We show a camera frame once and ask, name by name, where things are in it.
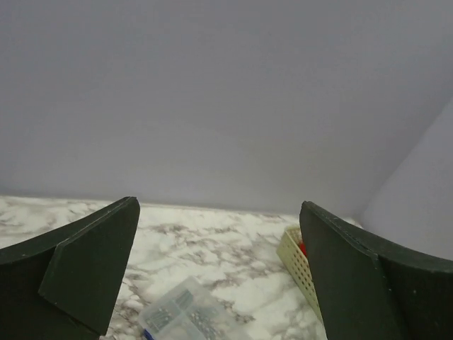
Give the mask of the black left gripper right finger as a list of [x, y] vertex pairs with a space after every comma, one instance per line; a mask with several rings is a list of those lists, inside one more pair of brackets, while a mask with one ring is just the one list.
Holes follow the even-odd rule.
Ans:
[[328, 339], [451, 339], [452, 261], [305, 201], [299, 215]]

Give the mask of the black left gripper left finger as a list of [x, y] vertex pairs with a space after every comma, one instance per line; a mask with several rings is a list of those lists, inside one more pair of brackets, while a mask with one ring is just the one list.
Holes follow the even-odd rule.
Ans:
[[139, 221], [124, 197], [1, 249], [2, 339], [99, 339], [108, 330]]

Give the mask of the clear zip top bag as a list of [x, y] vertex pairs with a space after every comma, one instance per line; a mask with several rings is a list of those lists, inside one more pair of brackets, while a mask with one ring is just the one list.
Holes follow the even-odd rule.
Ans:
[[145, 339], [250, 340], [251, 337], [195, 278], [188, 277], [138, 316]]

